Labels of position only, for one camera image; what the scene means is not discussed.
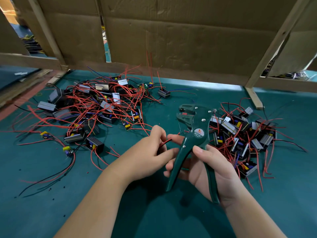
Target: person's left arm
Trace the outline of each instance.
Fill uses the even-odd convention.
[[[111,237],[121,197],[135,180],[150,176],[173,159],[178,148],[156,155],[166,133],[159,126],[111,163],[99,176],[87,195],[54,238]]]

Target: hand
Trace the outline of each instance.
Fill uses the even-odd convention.
[[[155,125],[149,137],[145,137],[133,145],[123,155],[112,162],[105,170],[115,171],[116,177],[123,177],[127,184],[154,174],[171,159],[175,158],[179,149],[167,150],[166,145],[158,148],[166,141],[166,132]]]
[[[179,145],[184,139],[183,136],[179,135],[168,135],[167,138]],[[192,157],[186,159],[183,164],[183,168],[187,168],[189,171],[181,170],[178,178],[188,180],[211,201],[208,176],[203,162],[207,163],[215,170],[220,203],[226,208],[248,191],[240,181],[232,164],[216,148],[207,145],[206,149],[203,150],[198,146],[193,147]],[[170,160],[166,164],[167,170],[164,172],[166,177],[170,176],[174,161],[175,159]]]

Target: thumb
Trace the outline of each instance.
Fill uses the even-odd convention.
[[[170,160],[174,159],[178,154],[179,148],[171,148],[158,156],[155,157],[155,159],[158,161],[158,165],[160,167],[163,167],[165,164],[167,164]]]
[[[226,176],[228,171],[233,167],[227,159],[212,146],[208,146],[208,150],[203,150],[198,146],[194,146],[193,153],[197,156],[197,158],[207,163],[222,176]]]

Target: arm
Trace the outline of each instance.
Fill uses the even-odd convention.
[[[165,131],[154,126],[151,135],[145,137],[111,163],[99,176],[73,214],[54,238],[64,237],[111,237],[121,197],[134,180],[150,176],[162,168],[178,152],[177,148],[166,150]]]
[[[184,137],[169,135],[168,138],[181,144]],[[211,200],[203,162],[207,163],[215,170],[220,202],[237,237],[286,237],[244,187],[232,164],[216,148],[207,145],[206,149],[194,146],[194,155],[183,164],[189,171],[181,170],[179,178],[191,182]],[[166,177],[169,177],[173,164],[174,160],[166,164]]]

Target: person's right arm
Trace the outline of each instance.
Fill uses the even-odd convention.
[[[183,136],[168,135],[174,143],[181,144]],[[216,173],[220,203],[230,221],[236,236],[243,238],[286,237],[259,203],[252,197],[239,179],[232,164],[214,147],[207,145],[207,150],[193,147],[192,158],[184,162],[179,178],[191,182],[207,199],[211,200],[208,188],[208,177],[204,163],[211,166]],[[175,159],[166,164],[169,177]]]

